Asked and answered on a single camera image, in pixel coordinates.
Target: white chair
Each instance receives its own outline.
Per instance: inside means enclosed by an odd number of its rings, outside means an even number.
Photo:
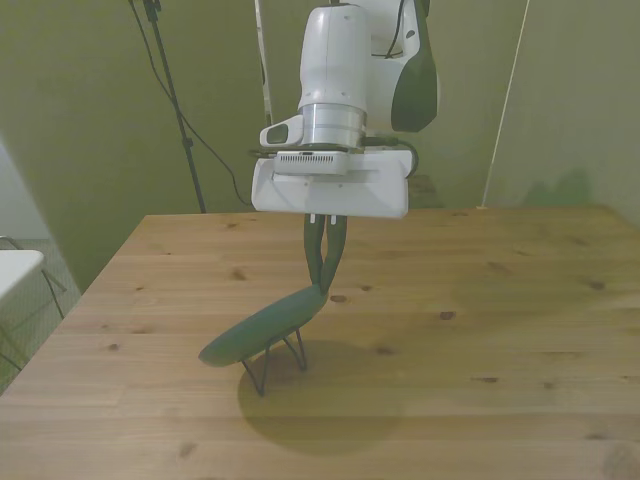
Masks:
[[[47,282],[60,317],[64,318],[51,282],[54,282],[63,291],[65,291],[66,288],[42,268],[44,255],[36,250],[23,250],[22,247],[10,237],[0,237],[0,240],[7,241],[15,248],[15,250],[0,250],[0,306],[9,300],[31,275],[39,271]],[[18,346],[13,338],[11,338],[11,335],[2,327],[2,324],[0,324],[0,336],[18,353],[23,363],[29,361],[26,353]],[[0,352],[0,357],[4,358],[18,370],[22,369],[18,362],[2,352]]]

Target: olive green wall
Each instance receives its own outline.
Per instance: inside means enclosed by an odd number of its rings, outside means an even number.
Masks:
[[[263,0],[276,121],[300,99],[300,53],[311,10],[327,0]],[[445,206],[479,205],[522,26],[526,0],[432,0],[429,34],[442,83],[438,118],[406,136]]]
[[[248,199],[245,152],[264,118],[253,0],[162,7],[183,111]],[[144,215],[197,212],[175,115],[125,0],[0,2],[0,71],[1,141],[81,288]],[[227,173],[197,143],[194,153],[209,209],[240,210]]]
[[[489,206],[613,206],[640,224],[640,3],[532,0]]]

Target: black wire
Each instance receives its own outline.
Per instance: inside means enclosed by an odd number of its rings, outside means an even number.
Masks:
[[[151,47],[149,46],[149,41],[147,40],[147,35],[144,33],[144,28],[142,27],[142,22],[140,21],[140,16],[138,15],[138,11],[136,10],[135,5],[133,4],[133,0],[129,0],[129,5],[131,6],[131,10],[133,11],[133,15],[136,17],[136,23],[138,24],[138,29],[140,30],[140,34],[142,35],[142,41],[144,42],[144,47],[145,47],[145,49],[147,51],[147,56],[149,57],[149,63],[151,64],[151,70],[153,71],[153,75],[156,77],[156,80],[160,84],[160,87],[162,87],[162,91],[164,92],[164,94],[167,96],[167,98],[169,99],[169,101],[173,105],[173,100],[171,98],[171,95],[169,94],[169,90],[167,90],[167,87],[164,85],[164,82],[160,78],[160,75],[158,74],[158,70],[156,69],[156,64],[153,61],[153,54],[151,53]],[[252,206],[251,202],[245,201],[242,198],[242,195],[240,195],[240,191],[238,190],[238,184],[237,184],[237,181],[236,181],[236,176],[233,173],[233,170],[231,169],[231,167],[229,167],[227,162],[225,162],[222,159],[222,157],[218,154],[218,152],[216,152],[213,149],[213,147],[211,145],[209,145],[200,136],[200,134],[195,130],[195,128],[193,128],[191,126],[191,123],[189,123],[189,120],[187,120],[187,117],[184,116],[184,113],[182,113],[181,110],[178,110],[178,112],[180,113],[180,116],[182,117],[182,120],[184,121],[184,123],[187,126],[187,128],[191,131],[191,133],[193,133],[193,135],[200,141],[200,143],[202,143],[202,145],[204,145],[204,147],[207,150],[209,150],[218,159],[220,164],[225,168],[225,170],[227,170],[229,175],[231,175],[231,181],[233,182],[233,189],[234,189],[234,191],[236,193],[236,197],[238,197],[238,200],[240,201],[240,203],[242,203],[243,205],[246,205],[248,207],[251,207]]]
[[[391,58],[396,58],[396,57],[400,57],[403,54],[403,52],[398,52],[398,53],[394,53],[391,55]],[[371,54],[372,57],[383,57],[383,58],[387,58],[387,54],[386,53],[372,53]]]
[[[398,41],[398,35],[400,34],[400,24],[402,23],[402,7],[404,7],[404,0],[400,0],[400,6],[398,7],[398,22],[396,23],[396,33],[393,35],[393,41],[391,42],[389,51],[384,58],[392,57],[391,52],[393,51],[393,47],[396,46],[396,42]]]
[[[0,352],[0,357],[4,358],[7,362],[9,362],[12,366],[14,366],[15,368],[18,369],[19,372],[22,371],[22,368],[20,368],[20,366],[14,362],[13,360],[11,360],[9,357],[7,357],[4,353]]]
[[[411,155],[413,155],[413,163],[411,171],[409,172],[409,175],[407,175],[407,178],[413,177],[413,175],[418,170],[418,166],[420,165],[420,155],[418,155],[418,150],[416,150],[416,147],[414,147],[410,142],[407,142],[406,140],[398,139],[398,145],[403,145],[411,150]]]

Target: table surface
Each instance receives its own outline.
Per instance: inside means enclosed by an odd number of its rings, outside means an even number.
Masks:
[[[0,304],[43,260],[44,255],[36,250],[0,250]]]
[[[307,373],[274,348],[259,398],[198,360],[308,283],[301,216],[145,218],[0,398],[0,476],[639,478],[640,234],[611,211],[352,219]]]

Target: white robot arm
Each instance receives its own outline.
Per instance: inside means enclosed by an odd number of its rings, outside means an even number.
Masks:
[[[365,149],[365,139],[373,131],[418,132],[437,114],[428,7],[428,0],[351,0],[313,10],[298,114],[260,135],[272,154],[254,172],[257,210],[406,214],[412,153]],[[399,52],[386,55],[395,36]]]

